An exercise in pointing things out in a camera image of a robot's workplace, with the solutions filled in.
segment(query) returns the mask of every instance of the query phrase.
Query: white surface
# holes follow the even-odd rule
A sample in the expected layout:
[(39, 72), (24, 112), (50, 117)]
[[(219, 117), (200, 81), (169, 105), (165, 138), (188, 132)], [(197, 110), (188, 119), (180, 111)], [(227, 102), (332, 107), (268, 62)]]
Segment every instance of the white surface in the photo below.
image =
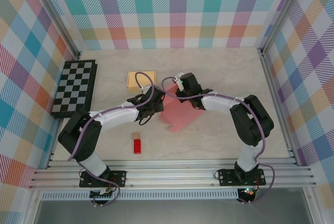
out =
[[(164, 77), (192, 72), (203, 89), (237, 97), (256, 95), (275, 124), (261, 157), (288, 157), (255, 48), (85, 50), (82, 60), (91, 59), (96, 59), (98, 64), (92, 111), (117, 106), (137, 95), (127, 91), (129, 71), (157, 71), (158, 86)], [(238, 158), (241, 153), (243, 143), (230, 115), (206, 111), (177, 133), (169, 132), (168, 128), (158, 115), (144, 126), (138, 122), (125, 123), (102, 133), (96, 152), (102, 160), (227, 159)], [(141, 155), (133, 154), (134, 132), (140, 133)], [(68, 157), (69, 153), (57, 145), (53, 159)]]

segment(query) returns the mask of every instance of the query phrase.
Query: checkered board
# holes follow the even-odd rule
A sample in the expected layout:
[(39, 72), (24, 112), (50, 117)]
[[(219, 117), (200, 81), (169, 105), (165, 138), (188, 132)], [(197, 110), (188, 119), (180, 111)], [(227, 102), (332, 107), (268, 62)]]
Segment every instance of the checkered board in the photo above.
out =
[(65, 62), (52, 107), (54, 117), (71, 117), (81, 108), (90, 110), (96, 70), (95, 60)]

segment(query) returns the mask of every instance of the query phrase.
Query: purple cable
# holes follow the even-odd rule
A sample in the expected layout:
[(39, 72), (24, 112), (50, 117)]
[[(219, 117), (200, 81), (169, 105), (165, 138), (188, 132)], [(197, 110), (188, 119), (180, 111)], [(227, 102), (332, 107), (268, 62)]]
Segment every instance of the purple cable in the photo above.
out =
[[(101, 114), (105, 114), (105, 113), (108, 113), (108, 112), (110, 112), (110, 111), (117, 110), (117, 109), (138, 108), (138, 107), (141, 107), (142, 105), (145, 105), (146, 103), (148, 103), (148, 102), (152, 99), (152, 97), (153, 97), (153, 93), (154, 93), (154, 83), (153, 83), (152, 79), (151, 79), (147, 74), (145, 74), (145, 73), (143, 73), (143, 72), (136, 72), (136, 74), (135, 74), (135, 79), (136, 79), (136, 82), (137, 82), (137, 84), (138, 84), (139, 87), (140, 87), (140, 84), (139, 84), (138, 79), (137, 79), (137, 75), (138, 75), (138, 74), (142, 74), (142, 75), (146, 76), (146, 77), (149, 79), (149, 81), (151, 82), (152, 91), (151, 91), (150, 97), (149, 97), (145, 102), (143, 102), (143, 103), (141, 103), (141, 104), (138, 104), (138, 105), (130, 105), (130, 106), (126, 106), (126, 107), (115, 107), (115, 108), (110, 108), (110, 109), (107, 109), (107, 110), (102, 111)], [(88, 125), (89, 125), (95, 118), (97, 118), (99, 115), (100, 115), (100, 114), (97, 114), (97, 115), (93, 116), (93, 117), (90, 118), (89, 121), (85, 124), (85, 126), (83, 127), (83, 129), (82, 129), (82, 131), (81, 131), (81, 133), (80, 133), (80, 136), (79, 136), (79, 138), (78, 138), (77, 144), (76, 144), (76, 146), (75, 146), (75, 148), (74, 148), (74, 150), (73, 150), (71, 156), (67, 159), (67, 161), (70, 161), (70, 160), (73, 159), (73, 157), (75, 156), (75, 154), (76, 154), (76, 152), (77, 152), (77, 150), (78, 150), (78, 148), (79, 148), (80, 142), (81, 142), (81, 140), (82, 140), (82, 136), (84, 135), (84, 132), (86, 131)], [(84, 168), (84, 169), (86, 170), (86, 172), (87, 172), (90, 176), (94, 177), (94, 178), (97, 179), (97, 180), (100, 180), (100, 181), (109, 183), (109, 184), (111, 184), (111, 185), (114, 185), (114, 186), (118, 189), (117, 195), (116, 195), (113, 199), (111, 199), (110, 201), (108, 201), (107, 203), (103, 204), (101, 207), (104, 207), (104, 206), (107, 206), (107, 205), (112, 204), (112, 203), (113, 203), (113, 202), (120, 196), (120, 194), (121, 194), (121, 189), (120, 189), (120, 186), (119, 186), (119, 185), (117, 185), (116, 183), (114, 183), (114, 182), (112, 182), (112, 181), (108, 181), (108, 180), (105, 180), (105, 179), (102, 179), (102, 178), (97, 177), (96, 175), (92, 174), (89, 170), (87, 170), (87, 168), (85, 168), (80, 162), (78, 162), (78, 164), (79, 164), (82, 168)]]
[[(217, 94), (217, 93), (206, 93), (206, 94), (203, 94), (203, 95), (193, 95), (193, 96), (189, 96), (189, 97), (178, 97), (178, 96), (175, 96), (171, 93), (169, 93), (165, 87), (164, 87), (164, 82), (168, 79), (175, 79), (175, 77), (166, 77), (162, 80), (161, 82), (161, 87), (162, 87), (162, 90), (170, 97), (172, 98), (175, 98), (175, 99), (183, 99), (183, 100), (189, 100), (189, 99), (193, 99), (193, 98), (198, 98), (198, 97), (205, 97), (205, 96), (216, 96), (216, 97), (221, 97), (221, 98), (225, 98), (225, 99), (229, 99), (229, 100), (235, 100), (237, 102), (239, 102), (241, 105), (243, 105), (245, 108), (248, 109), (248, 111), (251, 113), (251, 115), (253, 116), (253, 119), (255, 120), (256, 122), (256, 125), (258, 126), (259, 130), (260, 130), (260, 133), (261, 133), (261, 138), (263, 140), (263, 144), (262, 144), (262, 149), (261, 151), (255, 156), (255, 160), (257, 161), (258, 157), (260, 155), (263, 154), (263, 152), (265, 151), (266, 149), (266, 137), (265, 137), (265, 133), (263, 132), (263, 129), (262, 129), (262, 126), (258, 120), (258, 118), (256, 117), (255, 113), (253, 112), (253, 110), (250, 108), (250, 106), (248, 104), (246, 104), (245, 102), (243, 102), (242, 100), (238, 99), (238, 98), (235, 98), (235, 97), (231, 97), (231, 96), (227, 96), (227, 95), (220, 95), (220, 94)], [(267, 164), (262, 164), (262, 163), (259, 163), (259, 165), (261, 166), (264, 166), (264, 167), (269, 167), (271, 168), (272, 170), (272, 181), (267, 189), (267, 191), (265, 192), (265, 194), (263, 194), (260, 198), (254, 200), (253, 202), (257, 202), (259, 201), (260, 199), (262, 199), (266, 193), (272, 188), (273, 186), (273, 183), (275, 181), (275, 170), (274, 168), (271, 166), (271, 165), (267, 165)]]

